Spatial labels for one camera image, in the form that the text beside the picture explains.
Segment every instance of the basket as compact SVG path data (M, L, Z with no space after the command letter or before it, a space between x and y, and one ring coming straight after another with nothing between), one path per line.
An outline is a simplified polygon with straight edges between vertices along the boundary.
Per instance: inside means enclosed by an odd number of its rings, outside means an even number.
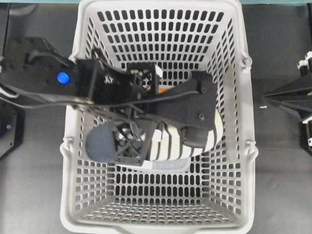
M246 233L254 218L254 114L241 5L235 0L83 0L71 59L100 48L109 63L152 61L161 85L206 70L217 83L222 140L187 171L150 172L90 161L88 132L104 119L67 107L60 218L70 231Z

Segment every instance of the metal bolt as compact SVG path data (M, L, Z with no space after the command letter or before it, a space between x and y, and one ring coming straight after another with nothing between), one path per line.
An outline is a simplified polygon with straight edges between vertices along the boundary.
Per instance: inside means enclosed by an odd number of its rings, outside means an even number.
M42 83L47 84L47 83L48 83L48 79L43 78L43 79L42 79Z
M25 64L21 64L20 66L19 66L19 68L21 69L21 70L25 70L26 69L26 66L25 66Z
M199 120L203 121L203 120L205 120L205 115L203 113L200 113L198 115L198 118L199 118Z
M51 68L52 67L50 65L48 65L48 64L44 66L44 69L46 69L46 70L50 70Z

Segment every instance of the black table surface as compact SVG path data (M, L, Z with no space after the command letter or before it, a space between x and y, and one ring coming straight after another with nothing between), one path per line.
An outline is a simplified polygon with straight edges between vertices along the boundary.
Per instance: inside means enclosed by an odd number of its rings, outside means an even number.
M77 5L12 4L8 37L47 38L63 55L72 50ZM312 156L300 147L300 125L261 101L298 77L296 63L311 50L306 6L244 5L253 58L256 160L255 218L250 234L311 233ZM0 10L0 19L5 19ZM25 112L23 143L0 159L0 233L68 234L59 219L65 108Z

